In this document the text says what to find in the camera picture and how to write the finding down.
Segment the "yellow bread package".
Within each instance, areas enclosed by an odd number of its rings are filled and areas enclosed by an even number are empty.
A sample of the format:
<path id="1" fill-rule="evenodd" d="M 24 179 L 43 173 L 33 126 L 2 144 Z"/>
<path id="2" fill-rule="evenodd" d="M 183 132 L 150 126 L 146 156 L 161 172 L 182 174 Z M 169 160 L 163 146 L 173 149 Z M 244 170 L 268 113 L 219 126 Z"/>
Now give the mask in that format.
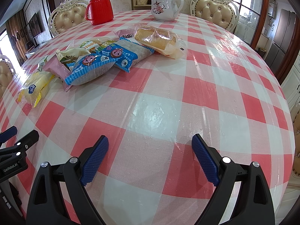
<path id="1" fill-rule="evenodd" d="M 17 102 L 26 102 L 35 108 L 49 91 L 50 83 L 55 76 L 46 71 L 37 71 L 29 76 L 22 85 Z"/>

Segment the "pink snack packet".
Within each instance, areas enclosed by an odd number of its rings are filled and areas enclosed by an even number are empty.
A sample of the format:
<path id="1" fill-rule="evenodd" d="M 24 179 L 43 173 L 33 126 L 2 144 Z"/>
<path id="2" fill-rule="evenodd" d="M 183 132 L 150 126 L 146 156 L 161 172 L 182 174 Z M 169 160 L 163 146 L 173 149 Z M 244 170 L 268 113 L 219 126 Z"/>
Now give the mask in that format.
<path id="1" fill-rule="evenodd" d="M 52 73 L 57 78 L 60 78 L 65 92 L 71 88 L 71 85 L 68 85 L 65 82 L 65 79 L 71 74 L 71 71 L 57 59 L 56 55 L 45 63 L 43 70 Z"/>

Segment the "cream snack packet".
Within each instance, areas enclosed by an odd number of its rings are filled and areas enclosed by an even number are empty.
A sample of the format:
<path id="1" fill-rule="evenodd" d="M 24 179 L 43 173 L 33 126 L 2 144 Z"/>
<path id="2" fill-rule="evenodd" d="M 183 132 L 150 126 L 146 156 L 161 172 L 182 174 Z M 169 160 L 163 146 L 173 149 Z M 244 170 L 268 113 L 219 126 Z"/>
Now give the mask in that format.
<path id="1" fill-rule="evenodd" d="M 64 65 L 77 62 L 79 57 L 88 54 L 90 54 L 90 51 L 86 48 L 69 48 L 63 51 L 56 50 L 57 59 Z"/>

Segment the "blue snack bag front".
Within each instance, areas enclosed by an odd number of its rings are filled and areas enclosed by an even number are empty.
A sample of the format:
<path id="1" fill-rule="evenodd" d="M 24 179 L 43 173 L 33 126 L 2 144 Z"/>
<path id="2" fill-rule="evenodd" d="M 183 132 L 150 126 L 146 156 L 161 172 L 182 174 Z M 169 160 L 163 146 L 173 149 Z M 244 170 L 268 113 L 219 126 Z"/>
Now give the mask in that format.
<path id="1" fill-rule="evenodd" d="M 91 53 L 67 64 L 71 74 L 64 80 L 67 85 L 82 85 L 106 73 L 117 59 L 106 55 Z"/>

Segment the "blue snack bag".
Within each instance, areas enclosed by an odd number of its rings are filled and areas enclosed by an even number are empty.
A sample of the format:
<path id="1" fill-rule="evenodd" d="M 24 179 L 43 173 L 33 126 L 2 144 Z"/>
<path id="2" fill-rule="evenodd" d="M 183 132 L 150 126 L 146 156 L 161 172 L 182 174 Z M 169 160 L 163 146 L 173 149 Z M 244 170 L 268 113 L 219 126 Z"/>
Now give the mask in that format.
<path id="1" fill-rule="evenodd" d="M 64 80 L 67 85 L 82 85 L 106 73 L 117 59 L 106 55 L 91 53 L 67 64 L 71 74 Z"/>
<path id="2" fill-rule="evenodd" d="M 120 38 L 100 51 L 101 59 L 109 59 L 114 66 L 129 73 L 131 67 L 154 53 L 152 48 L 126 38 Z"/>

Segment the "clear bag of bread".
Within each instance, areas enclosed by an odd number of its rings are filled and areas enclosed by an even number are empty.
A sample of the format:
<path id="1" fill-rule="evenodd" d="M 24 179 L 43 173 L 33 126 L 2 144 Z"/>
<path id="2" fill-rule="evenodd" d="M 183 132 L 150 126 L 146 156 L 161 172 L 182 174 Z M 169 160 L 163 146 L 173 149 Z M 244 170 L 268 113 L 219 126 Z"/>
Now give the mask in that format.
<path id="1" fill-rule="evenodd" d="M 176 33 L 163 28 L 137 24 L 134 29 L 134 39 L 171 59 L 180 59 L 187 54 L 184 40 Z"/>

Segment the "green white snack packet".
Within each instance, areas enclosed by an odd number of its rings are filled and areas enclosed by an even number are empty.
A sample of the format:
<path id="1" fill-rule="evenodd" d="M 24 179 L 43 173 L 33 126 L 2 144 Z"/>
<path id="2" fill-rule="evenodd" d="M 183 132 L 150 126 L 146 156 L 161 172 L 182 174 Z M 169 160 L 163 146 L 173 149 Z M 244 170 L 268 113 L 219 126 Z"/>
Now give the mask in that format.
<path id="1" fill-rule="evenodd" d="M 106 41 L 101 41 L 99 39 L 86 40 L 79 47 L 87 49 L 90 53 L 97 53 L 115 42 L 116 42 L 115 40 L 106 40 Z"/>

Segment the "beige tufted chair left side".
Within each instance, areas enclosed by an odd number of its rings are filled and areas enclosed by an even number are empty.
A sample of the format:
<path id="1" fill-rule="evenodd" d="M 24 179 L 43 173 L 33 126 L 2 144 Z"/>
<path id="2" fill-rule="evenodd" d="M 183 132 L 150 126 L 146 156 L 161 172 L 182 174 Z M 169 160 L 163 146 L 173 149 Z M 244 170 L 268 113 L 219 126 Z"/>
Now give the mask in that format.
<path id="1" fill-rule="evenodd" d="M 10 59 L 5 55 L 0 55 L 0 98 L 15 75 L 14 67 Z"/>

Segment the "beige tufted chair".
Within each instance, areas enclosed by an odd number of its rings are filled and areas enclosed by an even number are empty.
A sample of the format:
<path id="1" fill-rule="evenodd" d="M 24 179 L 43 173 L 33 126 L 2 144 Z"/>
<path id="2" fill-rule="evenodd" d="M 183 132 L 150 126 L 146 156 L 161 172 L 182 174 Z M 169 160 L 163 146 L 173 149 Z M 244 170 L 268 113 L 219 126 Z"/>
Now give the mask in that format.
<path id="1" fill-rule="evenodd" d="M 232 0 L 191 0 L 190 14 L 231 33 L 239 21 L 239 8 Z"/>
<path id="2" fill-rule="evenodd" d="M 10 59 L 5 55 L 0 55 L 0 98 L 15 75 L 14 67 Z"/>
<path id="3" fill-rule="evenodd" d="M 64 0 L 49 16 L 48 28 L 50 33 L 55 37 L 85 22 L 88 4 L 85 0 Z"/>

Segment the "red white checkered tablecloth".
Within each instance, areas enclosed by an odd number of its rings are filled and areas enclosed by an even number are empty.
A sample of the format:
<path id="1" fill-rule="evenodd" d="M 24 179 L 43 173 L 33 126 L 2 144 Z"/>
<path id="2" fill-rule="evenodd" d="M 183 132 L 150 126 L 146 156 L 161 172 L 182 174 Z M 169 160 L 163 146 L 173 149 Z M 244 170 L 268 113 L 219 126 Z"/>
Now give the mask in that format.
<path id="1" fill-rule="evenodd" d="M 44 57 L 93 37 L 114 39 L 116 31 L 136 23 L 175 32 L 186 43 L 186 55 L 175 60 L 155 53 L 128 73 L 112 67 L 69 91 L 56 78 L 35 108 L 17 102 Z M 119 12 L 109 23 L 84 22 L 53 38 L 4 92 L 1 130 L 13 125 L 17 139 L 33 129 L 40 135 L 27 152 L 28 169 L 11 179 L 22 212 L 42 162 L 64 163 L 101 135 L 108 138 L 107 155 L 86 186 L 108 224 L 194 224 L 214 191 L 192 151 L 197 133 L 236 163 L 259 162 L 274 208 L 295 151 L 287 101 L 264 60 L 233 34 L 185 14 L 159 22 L 149 11 Z"/>

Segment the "beige tufted chair far left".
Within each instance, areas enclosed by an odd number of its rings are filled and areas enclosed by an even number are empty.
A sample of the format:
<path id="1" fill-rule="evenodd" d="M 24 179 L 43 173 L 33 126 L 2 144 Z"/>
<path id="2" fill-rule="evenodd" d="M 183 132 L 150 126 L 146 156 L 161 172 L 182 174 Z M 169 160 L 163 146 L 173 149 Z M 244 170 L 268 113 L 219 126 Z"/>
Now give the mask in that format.
<path id="1" fill-rule="evenodd" d="M 55 37 L 85 22 L 88 4 L 85 0 L 64 0 L 49 16 L 48 28 L 50 33 Z"/>

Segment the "red thermos jug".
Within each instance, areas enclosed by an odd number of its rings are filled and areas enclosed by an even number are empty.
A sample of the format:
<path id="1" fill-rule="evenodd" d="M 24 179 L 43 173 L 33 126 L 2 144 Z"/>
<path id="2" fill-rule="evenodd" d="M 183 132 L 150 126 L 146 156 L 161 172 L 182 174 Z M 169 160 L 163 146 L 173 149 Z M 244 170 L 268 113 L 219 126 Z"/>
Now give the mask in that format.
<path id="1" fill-rule="evenodd" d="M 110 0 L 90 0 L 86 7 L 85 19 L 93 26 L 113 20 L 113 10 Z"/>

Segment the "purple snack packet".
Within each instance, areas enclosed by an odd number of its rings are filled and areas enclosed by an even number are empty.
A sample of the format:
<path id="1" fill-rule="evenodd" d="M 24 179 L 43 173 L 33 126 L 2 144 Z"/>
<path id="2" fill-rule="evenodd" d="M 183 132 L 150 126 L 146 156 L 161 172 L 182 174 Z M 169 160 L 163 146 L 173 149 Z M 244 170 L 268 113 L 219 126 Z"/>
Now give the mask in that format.
<path id="1" fill-rule="evenodd" d="M 114 34 L 119 38 L 133 38 L 135 35 L 135 27 L 124 28 L 116 31 Z"/>

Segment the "grey refrigerator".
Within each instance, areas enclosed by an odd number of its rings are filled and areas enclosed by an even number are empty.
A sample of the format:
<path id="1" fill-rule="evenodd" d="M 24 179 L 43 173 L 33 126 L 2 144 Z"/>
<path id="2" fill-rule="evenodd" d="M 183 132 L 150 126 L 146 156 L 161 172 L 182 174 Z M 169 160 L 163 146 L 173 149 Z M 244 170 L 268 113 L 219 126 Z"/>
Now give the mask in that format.
<path id="1" fill-rule="evenodd" d="M 296 14 L 282 9 L 280 13 L 278 27 L 274 36 L 273 43 L 265 59 L 266 64 L 275 74 L 282 64 L 292 39 L 296 25 Z"/>

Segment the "wall television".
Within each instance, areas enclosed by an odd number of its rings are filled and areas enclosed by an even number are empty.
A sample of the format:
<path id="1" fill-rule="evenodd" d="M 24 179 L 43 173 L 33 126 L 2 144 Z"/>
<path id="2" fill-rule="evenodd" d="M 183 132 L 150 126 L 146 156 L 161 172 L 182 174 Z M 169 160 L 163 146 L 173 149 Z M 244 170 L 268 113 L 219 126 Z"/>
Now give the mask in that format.
<path id="1" fill-rule="evenodd" d="M 28 22 L 28 25 L 33 38 L 37 37 L 42 33 L 40 22 L 36 13 L 33 14 L 33 16 Z"/>

